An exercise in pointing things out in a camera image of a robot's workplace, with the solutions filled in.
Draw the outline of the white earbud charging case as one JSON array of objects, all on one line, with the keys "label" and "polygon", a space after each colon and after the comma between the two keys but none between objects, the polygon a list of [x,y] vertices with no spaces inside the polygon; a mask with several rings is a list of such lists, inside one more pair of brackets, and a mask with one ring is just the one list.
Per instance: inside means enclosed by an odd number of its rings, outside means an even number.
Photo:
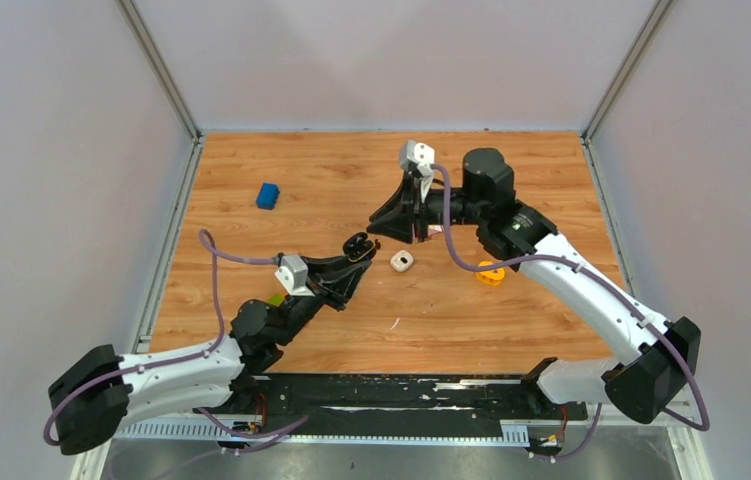
[{"label": "white earbud charging case", "polygon": [[391,257],[389,264],[394,271],[403,273],[411,268],[414,262],[415,259],[409,251],[399,250]]}]

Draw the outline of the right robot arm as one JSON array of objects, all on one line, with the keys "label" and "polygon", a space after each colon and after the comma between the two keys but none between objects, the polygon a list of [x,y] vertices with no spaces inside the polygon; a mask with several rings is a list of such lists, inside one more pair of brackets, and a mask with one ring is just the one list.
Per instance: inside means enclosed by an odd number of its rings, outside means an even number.
[{"label": "right robot arm", "polygon": [[517,198],[513,169],[500,151],[467,152],[459,186],[422,142],[403,145],[398,164],[400,185],[370,216],[370,233],[412,244],[440,227],[456,265],[475,274],[508,268],[530,278],[609,348],[606,359],[550,359],[539,366],[521,392],[528,413],[543,418],[561,404],[609,403],[628,419],[649,424],[670,414],[672,400],[689,389],[698,411],[691,427],[709,428],[695,379],[700,328],[647,307],[595,268],[549,218]]}]

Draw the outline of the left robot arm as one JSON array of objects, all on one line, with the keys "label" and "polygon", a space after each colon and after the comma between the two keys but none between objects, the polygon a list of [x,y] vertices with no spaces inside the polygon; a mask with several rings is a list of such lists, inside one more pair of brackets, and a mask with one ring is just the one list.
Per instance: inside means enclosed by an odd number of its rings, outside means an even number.
[{"label": "left robot arm", "polygon": [[371,256],[287,255],[276,270],[287,290],[281,304],[244,302],[210,341],[152,354],[119,354],[111,344],[90,349],[48,389],[45,442],[76,455],[161,415],[223,404],[249,411],[258,390],[252,377],[278,362],[322,309],[344,310],[371,265]]}]

